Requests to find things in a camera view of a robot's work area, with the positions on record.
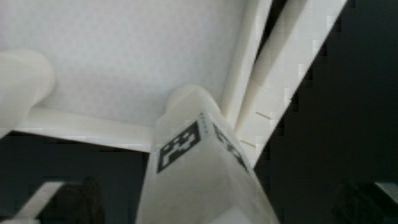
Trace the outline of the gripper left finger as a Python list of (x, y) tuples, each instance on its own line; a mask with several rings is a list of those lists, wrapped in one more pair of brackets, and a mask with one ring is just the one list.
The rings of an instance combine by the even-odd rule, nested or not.
[(65, 186), (63, 181), (45, 182), (31, 199), (27, 200), (17, 215), (0, 221), (0, 224), (42, 224), (40, 214), (50, 200)]

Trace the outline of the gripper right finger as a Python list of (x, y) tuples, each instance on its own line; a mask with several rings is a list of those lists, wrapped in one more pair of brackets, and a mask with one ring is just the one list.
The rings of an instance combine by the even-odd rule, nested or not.
[(398, 224), (397, 182), (342, 182), (333, 224)]

